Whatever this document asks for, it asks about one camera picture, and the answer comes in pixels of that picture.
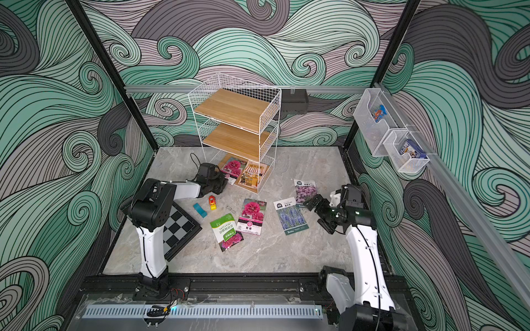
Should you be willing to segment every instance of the aluminum rail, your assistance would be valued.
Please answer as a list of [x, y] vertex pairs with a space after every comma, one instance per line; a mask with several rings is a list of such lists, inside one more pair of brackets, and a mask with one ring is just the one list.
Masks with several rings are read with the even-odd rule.
[[[132, 93], [188, 93], [199, 85], [125, 85], [125, 91]], [[323, 85], [274, 85], [276, 88], [291, 89], [304, 88], [308, 93], [329, 93], [329, 94], [362, 94], [368, 86], [323, 86]]]
[[438, 154], [433, 152], [423, 133], [418, 131], [408, 116], [394, 102], [390, 92], [382, 84], [376, 83], [375, 85], [383, 91], [389, 102], [396, 109], [395, 115], [397, 116], [394, 117], [396, 124], [401, 128], [409, 129], [416, 142], [429, 155], [430, 162], [427, 167], [429, 167], [440, 186], [444, 189], [446, 196], [451, 199], [458, 214], [465, 219], [469, 228], [480, 240], [492, 260], [495, 261], [511, 287], [526, 306], [526, 309], [530, 311], [530, 271], [501, 237], [500, 233], [491, 224], [490, 220], [484, 215], [444, 161]]

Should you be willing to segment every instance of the snack package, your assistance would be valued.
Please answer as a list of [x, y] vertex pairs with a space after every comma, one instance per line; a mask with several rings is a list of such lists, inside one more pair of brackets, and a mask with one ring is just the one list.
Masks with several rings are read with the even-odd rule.
[[385, 106], [379, 105], [379, 108], [372, 112], [372, 117], [376, 123], [379, 123], [379, 121], [381, 121], [386, 114]]
[[409, 153], [412, 158], [427, 158], [427, 154], [412, 139], [406, 139], [399, 150], [399, 155]]
[[294, 197], [274, 202], [280, 223], [286, 235], [300, 232], [309, 228], [302, 212], [296, 205]]
[[243, 241], [243, 234], [235, 230], [235, 220], [232, 214], [226, 214], [210, 222], [210, 225], [221, 248], [221, 252]]
[[245, 199], [236, 230], [260, 236], [266, 208], [267, 203], [264, 201]]
[[312, 199], [316, 195], [316, 183], [314, 181], [295, 180], [296, 204], [300, 208], [305, 208], [303, 205], [307, 200]]

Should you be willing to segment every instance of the red wire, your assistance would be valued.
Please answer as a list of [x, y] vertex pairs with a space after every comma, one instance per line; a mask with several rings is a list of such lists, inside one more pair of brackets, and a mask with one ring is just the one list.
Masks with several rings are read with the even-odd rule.
[[182, 291], [181, 289], [172, 289], [172, 290], [175, 290], [175, 292], [178, 293], [178, 291], [181, 291], [182, 292], [182, 301], [184, 301], [184, 291]]

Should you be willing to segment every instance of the yellow toy car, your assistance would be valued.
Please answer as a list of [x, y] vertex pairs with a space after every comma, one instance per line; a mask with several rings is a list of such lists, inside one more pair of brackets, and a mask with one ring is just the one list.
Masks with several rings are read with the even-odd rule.
[[217, 209], [217, 206], [215, 205], [215, 197], [213, 195], [210, 195], [209, 201], [210, 201], [210, 209], [212, 210]]

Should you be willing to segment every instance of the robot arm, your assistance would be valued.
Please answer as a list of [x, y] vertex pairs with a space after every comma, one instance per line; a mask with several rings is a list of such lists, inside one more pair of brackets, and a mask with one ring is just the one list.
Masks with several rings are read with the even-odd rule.
[[167, 293], [167, 264], [164, 259], [164, 224], [173, 200], [200, 198], [209, 192], [221, 194], [228, 179], [218, 167], [201, 163], [193, 181], [163, 182], [148, 178], [133, 196], [128, 215], [140, 239], [142, 266], [138, 278], [152, 292]]
[[317, 194], [305, 205], [315, 209], [318, 223], [330, 234], [342, 225], [354, 263], [355, 290], [346, 273], [324, 267], [326, 289], [332, 295], [340, 313], [339, 330], [406, 330], [405, 316], [395, 311], [386, 287], [377, 249], [374, 215], [363, 209], [361, 191], [357, 186], [344, 185], [331, 192], [330, 203]]

